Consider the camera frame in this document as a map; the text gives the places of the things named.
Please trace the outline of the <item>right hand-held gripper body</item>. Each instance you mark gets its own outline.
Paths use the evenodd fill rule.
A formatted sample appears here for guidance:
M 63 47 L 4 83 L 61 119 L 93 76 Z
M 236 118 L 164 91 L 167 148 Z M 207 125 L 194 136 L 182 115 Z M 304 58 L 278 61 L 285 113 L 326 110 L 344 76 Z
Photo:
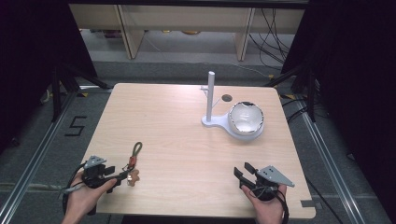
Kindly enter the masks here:
M 281 174 L 273 165 L 257 169 L 256 180 L 253 187 L 249 188 L 255 198 L 261 201 L 271 201 L 275 198 L 280 185 L 294 188 L 295 184 Z

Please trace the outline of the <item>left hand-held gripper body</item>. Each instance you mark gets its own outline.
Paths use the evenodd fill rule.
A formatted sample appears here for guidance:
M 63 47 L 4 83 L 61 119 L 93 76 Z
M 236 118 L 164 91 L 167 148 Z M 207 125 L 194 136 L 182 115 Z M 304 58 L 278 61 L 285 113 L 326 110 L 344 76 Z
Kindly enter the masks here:
M 97 189 L 107 182 L 105 169 L 106 159 L 91 155 L 83 165 L 84 171 L 82 180 L 84 184 L 91 188 Z

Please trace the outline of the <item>green lanyard keychain brown charm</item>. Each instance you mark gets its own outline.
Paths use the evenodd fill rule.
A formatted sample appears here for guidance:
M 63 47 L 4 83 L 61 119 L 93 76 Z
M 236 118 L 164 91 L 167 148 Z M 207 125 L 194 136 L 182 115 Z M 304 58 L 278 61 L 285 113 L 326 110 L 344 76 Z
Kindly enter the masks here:
M 137 165 L 137 156 L 141 151 L 143 144 L 141 142 L 137 142 L 134 144 L 132 155 L 129 158 L 128 164 L 123 168 L 123 171 L 127 172 L 127 184 L 130 187 L 133 187 L 137 181 L 140 180 L 139 171 L 136 169 Z

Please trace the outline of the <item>person's right hand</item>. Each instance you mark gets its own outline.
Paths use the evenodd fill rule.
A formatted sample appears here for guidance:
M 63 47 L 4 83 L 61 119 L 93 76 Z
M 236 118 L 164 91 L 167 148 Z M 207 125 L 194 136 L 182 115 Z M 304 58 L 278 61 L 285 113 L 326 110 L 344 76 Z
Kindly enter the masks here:
M 245 193 L 247 198 L 252 203 L 255 213 L 256 220 L 282 220 L 284 216 L 284 209 L 279 199 L 273 199 L 272 201 L 261 201 L 253 197 L 250 189 L 243 186 L 241 190 Z

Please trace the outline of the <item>person's left hand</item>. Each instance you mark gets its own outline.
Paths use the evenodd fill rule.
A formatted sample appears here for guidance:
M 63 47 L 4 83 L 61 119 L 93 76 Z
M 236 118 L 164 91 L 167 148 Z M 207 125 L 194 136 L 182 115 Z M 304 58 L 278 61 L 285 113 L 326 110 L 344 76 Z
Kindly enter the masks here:
M 82 184 L 81 188 L 68 195 L 64 219 L 82 220 L 97 204 L 100 197 L 116 184 L 116 179 L 108 180 L 103 186 L 91 189 Z

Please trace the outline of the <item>silver bowl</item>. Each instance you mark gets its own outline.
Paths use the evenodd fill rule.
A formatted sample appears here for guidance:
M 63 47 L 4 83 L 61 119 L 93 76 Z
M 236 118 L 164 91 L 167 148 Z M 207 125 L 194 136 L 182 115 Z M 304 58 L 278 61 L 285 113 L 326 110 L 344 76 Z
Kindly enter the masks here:
M 234 133 L 253 135 L 263 126 L 262 110 L 251 102 L 236 103 L 228 113 L 228 123 Z

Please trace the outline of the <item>white stand with pole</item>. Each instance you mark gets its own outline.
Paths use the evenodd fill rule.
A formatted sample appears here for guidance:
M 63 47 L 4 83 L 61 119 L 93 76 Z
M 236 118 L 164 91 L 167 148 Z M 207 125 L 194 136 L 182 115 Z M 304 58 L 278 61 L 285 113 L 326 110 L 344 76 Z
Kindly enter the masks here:
M 202 87 L 202 90 L 205 92 L 206 95 L 206 112 L 201 119 L 202 124 L 205 127 L 219 127 L 223 129 L 226 133 L 228 133 L 230 136 L 238 140 L 252 141 L 258 138 L 263 132 L 264 120 L 263 120 L 262 128 L 257 133 L 254 133 L 253 135 L 245 136 L 234 133 L 228 123 L 228 113 L 233 106 L 222 116 L 214 116 L 212 114 L 213 107 L 215 106 L 215 103 L 213 102 L 214 91 L 215 91 L 215 77 L 216 77 L 216 73 L 213 71 L 209 71 L 207 73 L 207 78 L 208 78 L 207 86 Z

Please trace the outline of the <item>black metal stand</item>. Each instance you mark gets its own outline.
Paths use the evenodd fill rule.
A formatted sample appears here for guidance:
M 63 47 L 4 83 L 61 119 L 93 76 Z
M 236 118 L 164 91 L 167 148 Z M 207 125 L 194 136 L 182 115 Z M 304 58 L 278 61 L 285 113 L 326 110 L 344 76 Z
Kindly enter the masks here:
M 103 90 L 112 89 L 112 86 L 101 81 L 97 76 L 90 75 L 74 65 L 59 63 L 53 68 L 51 75 L 53 101 L 52 122 L 59 118 L 62 113 L 61 86 L 64 86 L 67 92 L 78 92 L 81 90 L 81 87 L 76 81 L 76 77 L 82 77 Z
M 307 113 L 312 122 L 315 122 L 314 115 L 314 101 L 315 101 L 315 73 L 309 65 L 298 65 L 295 68 L 290 69 L 288 72 L 281 74 L 278 78 L 272 79 L 270 82 L 265 84 L 265 87 L 274 87 L 281 82 L 295 77 L 291 90 L 295 93 L 301 93 L 303 90 L 307 90 Z

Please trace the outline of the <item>black curtain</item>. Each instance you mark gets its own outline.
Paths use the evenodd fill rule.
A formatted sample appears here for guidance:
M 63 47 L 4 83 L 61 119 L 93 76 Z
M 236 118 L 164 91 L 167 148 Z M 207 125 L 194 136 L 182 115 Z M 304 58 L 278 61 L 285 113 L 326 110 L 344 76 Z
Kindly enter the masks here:
M 0 0 L 0 153 L 66 65 L 96 75 L 66 0 Z
M 396 223 L 396 0 L 308 0 L 285 71 L 320 49 L 320 94 Z

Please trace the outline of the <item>light wooden desk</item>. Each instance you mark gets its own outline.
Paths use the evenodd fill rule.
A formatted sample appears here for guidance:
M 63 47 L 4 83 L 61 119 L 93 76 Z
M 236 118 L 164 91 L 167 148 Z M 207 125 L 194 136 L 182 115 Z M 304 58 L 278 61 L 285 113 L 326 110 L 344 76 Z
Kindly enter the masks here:
M 127 57 L 136 57 L 146 30 L 232 33 L 239 61 L 245 59 L 250 33 L 269 31 L 292 35 L 301 9 L 237 7 L 167 7 L 71 4 L 81 29 L 119 30 Z

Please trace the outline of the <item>aluminium floor rail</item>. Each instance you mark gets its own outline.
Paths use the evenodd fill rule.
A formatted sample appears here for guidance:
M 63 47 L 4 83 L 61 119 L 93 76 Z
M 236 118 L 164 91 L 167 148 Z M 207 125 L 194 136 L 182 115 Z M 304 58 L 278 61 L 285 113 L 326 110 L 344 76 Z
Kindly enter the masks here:
M 287 116 L 287 123 L 290 123 L 299 117 L 303 118 L 304 124 L 314 141 L 318 154 L 323 160 L 324 166 L 329 174 L 333 186 L 335 187 L 338 197 L 346 210 L 346 214 L 351 224 L 366 224 L 358 203 L 341 174 L 341 171 L 338 168 L 327 144 L 325 143 L 325 140 L 318 129 L 318 125 L 312 120 L 311 116 L 308 115 L 308 105 L 305 103 L 304 98 L 300 95 L 293 96 L 282 105 L 285 106 L 293 103 L 296 104 L 298 110 Z
M 61 189 L 84 160 L 109 95 L 70 93 L 55 121 L 51 103 L 35 111 L 20 143 L 0 155 L 0 224 L 60 224 Z

